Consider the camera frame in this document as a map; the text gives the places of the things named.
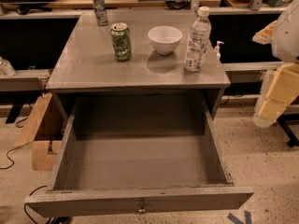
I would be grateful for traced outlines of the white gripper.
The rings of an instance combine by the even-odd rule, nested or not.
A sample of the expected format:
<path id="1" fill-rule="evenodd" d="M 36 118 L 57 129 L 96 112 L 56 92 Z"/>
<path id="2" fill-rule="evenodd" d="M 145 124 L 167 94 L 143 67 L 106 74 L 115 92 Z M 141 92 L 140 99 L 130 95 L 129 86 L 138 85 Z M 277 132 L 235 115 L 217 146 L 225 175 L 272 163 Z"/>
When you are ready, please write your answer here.
<path id="1" fill-rule="evenodd" d="M 262 45 L 270 44 L 276 23 L 269 23 L 253 36 L 252 41 Z M 261 128 L 271 126 L 298 96 L 297 63 L 284 63 L 277 71 L 268 70 L 264 75 L 261 94 L 254 109 L 253 123 Z"/>

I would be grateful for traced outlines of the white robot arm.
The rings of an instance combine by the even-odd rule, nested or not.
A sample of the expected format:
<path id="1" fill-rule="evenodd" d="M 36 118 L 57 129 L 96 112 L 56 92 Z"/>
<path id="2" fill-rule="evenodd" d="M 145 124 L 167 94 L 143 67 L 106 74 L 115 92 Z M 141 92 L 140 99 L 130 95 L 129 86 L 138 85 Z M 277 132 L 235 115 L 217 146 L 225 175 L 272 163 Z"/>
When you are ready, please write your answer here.
<path id="1" fill-rule="evenodd" d="M 254 124 L 267 128 L 299 96 L 299 0 L 293 0 L 276 21 L 256 33 L 252 40 L 270 44 L 273 56 L 282 61 L 276 71 L 265 73 L 254 109 Z"/>

